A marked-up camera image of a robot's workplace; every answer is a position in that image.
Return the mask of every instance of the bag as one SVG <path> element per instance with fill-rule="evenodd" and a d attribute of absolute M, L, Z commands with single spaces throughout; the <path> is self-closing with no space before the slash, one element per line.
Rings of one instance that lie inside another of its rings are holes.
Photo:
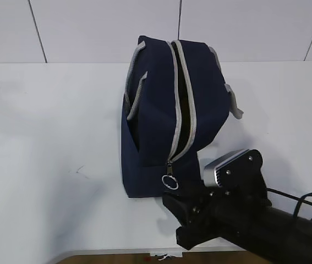
<path fill-rule="evenodd" d="M 140 36 L 122 107 L 122 174 L 129 197 L 179 194 L 202 185 L 197 151 L 210 144 L 235 95 L 213 49 Z"/>

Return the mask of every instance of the black object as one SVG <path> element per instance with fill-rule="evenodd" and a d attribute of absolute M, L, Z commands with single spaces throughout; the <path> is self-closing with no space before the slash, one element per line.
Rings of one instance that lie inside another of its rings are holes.
<path fill-rule="evenodd" d="M 185 249 L 217 237 L 273 263 L 312 263 L 312 219 L 272 207 L 261 174 L 262 156 L 249 150 L 216 172 L 221 186 L 198 188 L 177 196 L 163 195 L 163 204 L 181 223 L 177 243 Z"/>

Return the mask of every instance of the floor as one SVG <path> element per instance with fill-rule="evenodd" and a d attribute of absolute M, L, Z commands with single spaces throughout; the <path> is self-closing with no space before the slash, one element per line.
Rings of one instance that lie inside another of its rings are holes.
<path fill-rule="evenodd" d="M 185 253 L 182 258 L 164 260 L 169 264 L 269 264 L 270 262 L 247 251 Z M 152 264 L 157 257 L 148 254 L 84 255 L 67 258 L 59 264 Z"/>

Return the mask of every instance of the zipper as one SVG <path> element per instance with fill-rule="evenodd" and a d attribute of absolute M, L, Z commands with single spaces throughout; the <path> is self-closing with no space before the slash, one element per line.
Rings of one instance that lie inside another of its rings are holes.
<path fill-rule="evenodd" d="M 185 61 L 185 56 L 181 42 L 176 40 L 171 44 L 168 43 L 173 56 L 174 63 L 174 95 L 176 99 L 176 129 L 172 142 L 171 151 L 166 163 L 167 175 L 173 179 L 178 186 L 178 182 L 173 177 L 173 162 L 183 157 L 194 143 L 196 134 L 196 109 L 193 96 L 193 90 L 190 82 L 190 76 Z"/>

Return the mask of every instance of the zipper pull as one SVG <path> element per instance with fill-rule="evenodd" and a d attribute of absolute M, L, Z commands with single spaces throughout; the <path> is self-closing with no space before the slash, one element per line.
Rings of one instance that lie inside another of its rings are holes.
<path fill-rule="evenodd" d="M 167 175 L 169 176 L 173 175 L 173 162 L 171 161 L 167 162 Z"/>
<path fill-rule="evenodd" d="M 173 176 L 173 162 L 168 161 L 166 166 L 167 166 L 167 174 L 163 175 L 162 182 L 168 189 L 177 190 L 179 188 L 179 184 L 177 179 Z M 171 183 L 172 186 L 166 183 L 166 179 L 168 182 L 169 180 L 172 182 Z"/>

